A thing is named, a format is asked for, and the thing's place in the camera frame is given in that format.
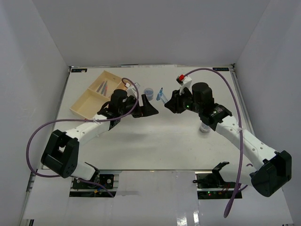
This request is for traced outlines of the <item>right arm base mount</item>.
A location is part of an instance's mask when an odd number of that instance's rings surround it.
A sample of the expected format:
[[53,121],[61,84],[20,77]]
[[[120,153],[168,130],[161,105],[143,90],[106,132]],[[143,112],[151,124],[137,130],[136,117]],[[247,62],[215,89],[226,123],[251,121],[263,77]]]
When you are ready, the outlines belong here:
[[195,172],[195,179],[192,182],[197,187],[199,200],[223,200],[232,197],[236,179],[225,181],[220,173],[228,165],[229,162],[224,161],[212,170]]

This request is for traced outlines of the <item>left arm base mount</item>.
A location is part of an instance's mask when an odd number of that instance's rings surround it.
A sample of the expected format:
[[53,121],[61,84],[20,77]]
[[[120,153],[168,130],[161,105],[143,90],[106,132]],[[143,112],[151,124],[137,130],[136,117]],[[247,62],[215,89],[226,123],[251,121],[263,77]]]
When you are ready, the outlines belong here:
[[91,180],[74,178],[71,183],[70,197],[82,198],[113,198],[116,195],[113,174],[100,174],[96,172]]

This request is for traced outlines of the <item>paperclip jar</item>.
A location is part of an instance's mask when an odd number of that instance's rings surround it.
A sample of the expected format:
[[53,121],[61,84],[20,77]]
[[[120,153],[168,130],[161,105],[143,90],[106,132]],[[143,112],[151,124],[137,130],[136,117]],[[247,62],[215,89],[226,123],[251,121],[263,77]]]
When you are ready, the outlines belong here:
[[205,125],[204,123],[201,123],[199,130],[202,133],[209,133],[211,131],[211,128],[209,126]]
[[151,88],[146,88],[143,91],[144,95],[146,96],[146,98],[151,101],[153,99],[153,95],[154,95],[154,91]]

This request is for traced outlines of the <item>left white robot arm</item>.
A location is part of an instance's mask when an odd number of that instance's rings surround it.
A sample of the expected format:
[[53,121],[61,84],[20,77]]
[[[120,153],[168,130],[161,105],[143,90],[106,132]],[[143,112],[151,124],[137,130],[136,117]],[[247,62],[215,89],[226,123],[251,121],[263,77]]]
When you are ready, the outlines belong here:
[[41,163],[62,178],[81,178],[88,187],[96,187],[99,184],[96,168],[79,161],[80,146],[114,128],[123,116],[140,118],[158,114],[145,94],[142,95],[142,101],[143,105],[140,106],[137,96],[131,96],[125,90],[115,90],[110,101],[92,119],[67,131],[57,129],[52,132]]

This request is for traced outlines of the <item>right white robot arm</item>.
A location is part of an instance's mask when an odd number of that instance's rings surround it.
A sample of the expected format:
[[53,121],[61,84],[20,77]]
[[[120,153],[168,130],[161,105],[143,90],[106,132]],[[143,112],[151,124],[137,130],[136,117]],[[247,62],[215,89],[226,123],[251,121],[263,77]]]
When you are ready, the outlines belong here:
[[186,110],[197,113],[205,125],[242,149],[255,168],[255,172],[249,174],[250,183],[261,195],[272,196],[291,179],[291,155],[285,150],[278,152],[249,131],[243,131],[231,111],[214,101],[208,84],[198,82],[191,90],[187,87],[174,90],[165,107],[172,113]]

